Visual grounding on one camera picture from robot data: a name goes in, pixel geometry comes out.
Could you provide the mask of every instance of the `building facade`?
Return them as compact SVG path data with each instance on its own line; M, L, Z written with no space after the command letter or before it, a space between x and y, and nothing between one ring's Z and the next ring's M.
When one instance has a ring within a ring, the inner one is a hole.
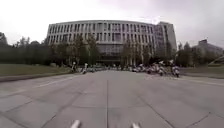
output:
M49 44L60 42L71 43L77 35L85 40L90 35L97 41L102 54L102 60L119 61L119 54L123 44L129 40L132 44L139 44L140 48L148 46L150 55L154 56L158 50L167 50L167 43L176 51L176 38L172 24L160 22L149 24L119 20L86 20L50 24L47 32Z
M210 52L213 53L215 56L219 57L222 56L224 53L223 48L208 43L206 39L199 41L196 47L201 49L202 54Z

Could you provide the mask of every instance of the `ground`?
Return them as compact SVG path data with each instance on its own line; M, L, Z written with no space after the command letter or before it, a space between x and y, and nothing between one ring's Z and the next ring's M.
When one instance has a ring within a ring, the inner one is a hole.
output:
M224 79L102 71L0 83L3 128L223 128Z
M25 64L0 64L1 76L15 75L33 75L44 73L61 73L68 71L69 68L58 68L41 65L25 65Z

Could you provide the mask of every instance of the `grass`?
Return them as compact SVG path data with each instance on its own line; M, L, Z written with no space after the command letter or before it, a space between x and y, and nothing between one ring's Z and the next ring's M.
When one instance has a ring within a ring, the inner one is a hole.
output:
M181 71L185 72L185 73L203 73L203 74L221 74L221 75L224 75L224 66L182 68Z
M1 76L16 76L16 75L34 75L44 73L61 73L68 71L69 68L59 68L50 66L35 66L25 64L0 64Z

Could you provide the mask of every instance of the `motorcycle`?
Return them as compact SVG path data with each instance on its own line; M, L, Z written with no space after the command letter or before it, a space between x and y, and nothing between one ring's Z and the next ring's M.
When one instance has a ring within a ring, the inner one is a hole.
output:
M159 69L159 72L158 73L159 73L160 76L163 76L164 75L164 72L163 72L162 69Z
M174 76L176 76L177 78L180 77L180 71L178 69L174 70Z

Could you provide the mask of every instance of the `green tree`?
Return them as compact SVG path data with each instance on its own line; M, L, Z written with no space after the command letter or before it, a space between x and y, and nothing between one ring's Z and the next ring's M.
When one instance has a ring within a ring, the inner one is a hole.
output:
M61 66L66 64L67 55L67 46L66 42L61 42L56 45L56 63Z
M170 42L166 44L166 60L170 60L172 58L172 46Z
M0 32L0 47L8 45L7 38L4 33Z
M202 56L202 52L199 48L197 48L197 47L191 48L191 54L192 54L193 65L196 66L196 65L203 64L203 62L202 62L203 56Z
M87 39L87 43L89 45L89 63L91 65L96 64L96 61L99 59L99 50L96 45L96 40L94 37L91 35Z
M123 49L121 52L121 66L128 65L129 61L131 59L131 42L130 40L127 40L123 44Z
M149 47L143 47L143 64L144 65L148 65L149 64L149 60L150 60L150 55L149 55Z
M88 52L81 35L78 35L74 41L74 55L77 65L88 62Z

